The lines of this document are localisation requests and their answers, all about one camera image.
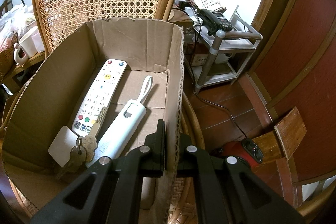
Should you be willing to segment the grey metal shelf cart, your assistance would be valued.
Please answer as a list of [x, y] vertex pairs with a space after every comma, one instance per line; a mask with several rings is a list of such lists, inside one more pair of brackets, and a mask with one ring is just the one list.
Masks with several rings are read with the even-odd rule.
[[226, 82], [233, 84], [263, 39], [238, 14], [232, 16], [230, 23], [235, 29], [221, 36], [209, 36], [207, 28], [194, 26], [197, 32], [194, 40], [205, 46], [205, 53], [197, 54], [195, 66], [192, 61], [187, 62], [194, 79], [195, 94], [208, 86]]

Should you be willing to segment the brass keys with wooden tag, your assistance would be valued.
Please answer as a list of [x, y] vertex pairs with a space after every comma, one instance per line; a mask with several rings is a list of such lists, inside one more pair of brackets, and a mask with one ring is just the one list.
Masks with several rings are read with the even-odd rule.
[[83, 164], [93, 160], [95, 150], [98, 146], [96, 136], [100, 131], [107, 110], [108, 108], [104, 106], [101, 109], [100, 114], [98, 115], [92, 128], [90, 129], [90, 132], [85, 136], [77, 138], [75, 146], [70, 151], [70, 159], [56, 175], [58, 180], [61, 179], [61, 177], [63, 177], [66, 173], [76, 173]]

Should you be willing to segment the wooden side table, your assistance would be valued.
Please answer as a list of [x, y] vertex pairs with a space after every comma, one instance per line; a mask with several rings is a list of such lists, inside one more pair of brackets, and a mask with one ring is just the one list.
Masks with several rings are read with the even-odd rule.
[[45, 55], [46, 55], [45, 52], [37, 53], [36, 55], [31, 57], [27, 62], [25, 62], [24, 65], [22, 66], [14, 65], [9, 70], [7, 75], [5, 75], [4, 78], [1, 80], [1, 85], [3, 85], [6, 88], [9, 94], [14, 94], [18, 92], [21, 89], [22, 84], [19, 83], [17, 75], [22, 71], [25, 71], [29, 67], [42, 62], [45, 59]]

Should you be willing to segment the white power bank with loop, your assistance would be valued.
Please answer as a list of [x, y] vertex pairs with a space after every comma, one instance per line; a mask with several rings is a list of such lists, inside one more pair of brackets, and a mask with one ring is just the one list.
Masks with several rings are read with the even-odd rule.
[[153, 77], [146, 76], [139, 96], [136, 100], [129, 100], [119, 112], [117, 117], [108, 127], [104, 135], [98, 142], [94, 151], [94, 157], [87, 162], [86, 167], [92, 166], [101, 157], [117, 159], [131, 137], [135, 133], [140, 121], [146, 114], [146, 107], [143, 105], [153, 84]]

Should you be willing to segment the white card key tag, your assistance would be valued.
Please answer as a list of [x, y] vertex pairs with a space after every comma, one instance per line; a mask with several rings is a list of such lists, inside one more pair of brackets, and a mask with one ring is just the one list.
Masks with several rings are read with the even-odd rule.
[[76, 145], [78, 136], [67, 126], [57, 133], [49, 147], [49, 154], [60, 167], [64, 167], [70, 159], [70, 151]]

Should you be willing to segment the cream ceramic mug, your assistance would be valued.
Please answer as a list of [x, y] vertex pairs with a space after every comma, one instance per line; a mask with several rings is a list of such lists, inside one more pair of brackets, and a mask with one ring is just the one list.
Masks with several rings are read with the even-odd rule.
[[38, 27], [34, 26], [20, 38], [18, 43], [14, 44], [14, 61], [17, 65], [22, 66], [38, 53], [33, 41], [33, 35], [36, 34], [37, 31]]

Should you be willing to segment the white TV remote control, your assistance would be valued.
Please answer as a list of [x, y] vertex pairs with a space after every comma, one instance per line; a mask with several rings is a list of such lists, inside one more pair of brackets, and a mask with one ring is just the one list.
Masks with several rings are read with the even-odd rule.
[[109, 59], [98, 70], [75, 115], [71, 130], [76, 135], [87, 135], [101, 109], [109, 107], [126, 66], [126, 61]]

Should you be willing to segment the red and black floor appliance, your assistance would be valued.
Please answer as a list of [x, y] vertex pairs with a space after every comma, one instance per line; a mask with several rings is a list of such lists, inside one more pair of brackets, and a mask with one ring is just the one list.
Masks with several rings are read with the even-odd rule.
[[263, 162], [264, 155], [260, 147], [250, 138], [241, 141], [231, 141], [221, 147], [219, 155], [235, 156], [243, 159], [251, 168]]

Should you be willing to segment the black desk telephone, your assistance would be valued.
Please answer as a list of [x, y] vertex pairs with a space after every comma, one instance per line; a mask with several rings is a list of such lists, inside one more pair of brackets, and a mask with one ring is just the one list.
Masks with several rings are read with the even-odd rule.
[[218, 30], [224, 32], [236, 31], [236, 28], [220, 12], [200, 9], [198, 16], [203, 20], [203, 25], [208, 30], [209, 36], [214, 36]]

